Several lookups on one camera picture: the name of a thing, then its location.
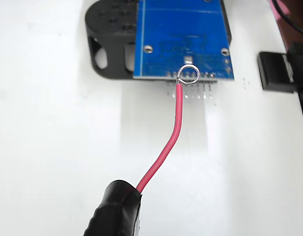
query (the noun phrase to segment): red insulated wire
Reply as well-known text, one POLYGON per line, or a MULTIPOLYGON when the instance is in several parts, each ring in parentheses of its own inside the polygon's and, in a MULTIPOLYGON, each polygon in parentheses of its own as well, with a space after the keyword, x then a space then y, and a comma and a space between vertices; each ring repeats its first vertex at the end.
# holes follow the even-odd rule
POLYGON ((146 187, 147 183, 150 181, 152 176, 157 172, 157 170, 161 167, 164 163, 166 157, 174 147, 182 127, 182 110, 183 110, 183 88, 181 84, 177 84, 176 86, 176 104, 175 104, 175 125, 174 130, 169 139, 168 143, 166 144, 165 148, 160 153, 158 159, 155 163, 150 167, 148 172, 145 176, 141 179, 139 184, 137 185, 137 190, 141 193, 143 189, 146 187))

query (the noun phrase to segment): electronic component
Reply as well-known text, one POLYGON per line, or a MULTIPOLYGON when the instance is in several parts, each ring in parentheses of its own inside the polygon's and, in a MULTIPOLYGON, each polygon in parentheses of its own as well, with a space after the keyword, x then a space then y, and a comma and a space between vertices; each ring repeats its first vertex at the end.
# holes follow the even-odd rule
POLYGON ((194 63, 204 77, 233 79, 224 17, 218 0, 140 0, 134 78, 174 80, 194 63))

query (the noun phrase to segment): white table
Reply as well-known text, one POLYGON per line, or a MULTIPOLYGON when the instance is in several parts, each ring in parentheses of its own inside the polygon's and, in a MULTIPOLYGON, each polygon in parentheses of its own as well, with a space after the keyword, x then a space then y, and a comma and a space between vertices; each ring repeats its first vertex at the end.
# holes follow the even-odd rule
MULTIPOLYGON (((171 135, 173 86, 92 70, 93 2, 0 0, 0 236, 82 236, 106 186, 135 186, 171 135)), ((225 3, 236 81, 186 89, 141 236, 303 236, 299 99, 264 92, 256 62, 285 51, 278 27, 266 0, 225 3)))

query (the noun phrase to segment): black plastic part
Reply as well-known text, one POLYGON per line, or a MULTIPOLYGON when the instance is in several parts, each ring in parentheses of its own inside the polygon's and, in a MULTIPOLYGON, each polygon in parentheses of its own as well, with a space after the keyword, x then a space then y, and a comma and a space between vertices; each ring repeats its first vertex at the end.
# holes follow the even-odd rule
POLYGON ((100 0, 86 12, 85 23, 91 63, 101 76, 110 79, 132 79, 125 65, 125 46, 135 44, 137 0, 100 0), (108 66, 98 67, 95 55, 103 47, 108 66))
POLYGON ((260 78, 264 90, 294 92, 297 84, 290 77, 281 53, 261 52, 257 57, 260 78))
POLYGON ((129 183, 116 180, 105 190, 84 236, 133 236, 138 224, 141 194, 129 183))
POLYGON ((230 30, 229 20, 228 20, 227 14, 226 14, 224 1, 220 0, 220 3, 221 3, 221 8, 222 8, 224 24, 225 24, 226 36, 227 36, 227 39, 228 39, 228 43, 230 45, 231 41, 232 41, 232 34, 231 34, 231 30, 230 30))

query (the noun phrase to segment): black probe handle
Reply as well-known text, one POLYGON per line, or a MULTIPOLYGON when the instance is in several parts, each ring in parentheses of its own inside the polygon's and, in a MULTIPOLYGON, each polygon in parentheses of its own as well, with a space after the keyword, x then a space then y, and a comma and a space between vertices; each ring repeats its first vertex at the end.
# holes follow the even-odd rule
POLYGON ((139 230, 141 194, 129 183, 116 180, 106 188, 84 236, 133 236, 139 230))

